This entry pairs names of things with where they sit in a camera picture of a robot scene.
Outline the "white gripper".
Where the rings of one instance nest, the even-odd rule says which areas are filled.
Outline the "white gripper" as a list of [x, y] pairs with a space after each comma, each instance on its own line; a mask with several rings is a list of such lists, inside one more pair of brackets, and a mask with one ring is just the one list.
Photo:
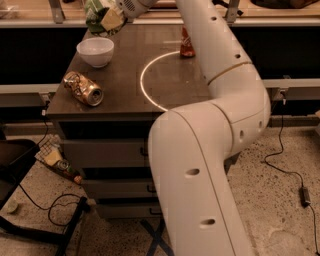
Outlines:
[[[115, 0], [117, 6], [127, 18], [137, 18], [157, 3], [157, 0]], [[106, 31], [118, 31], [125, 23], [123, 12], [109, 9], [104, 15], [101, 25]]]

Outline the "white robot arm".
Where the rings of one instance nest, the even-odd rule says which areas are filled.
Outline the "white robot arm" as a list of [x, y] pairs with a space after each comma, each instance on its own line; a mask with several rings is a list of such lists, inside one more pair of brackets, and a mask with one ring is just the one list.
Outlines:
[[176, 0], [210, 91], [153, 123], [148, 156], [175, 256], [254, 256], [224, 162], [270, 117], [266, 88], [211, 0]]

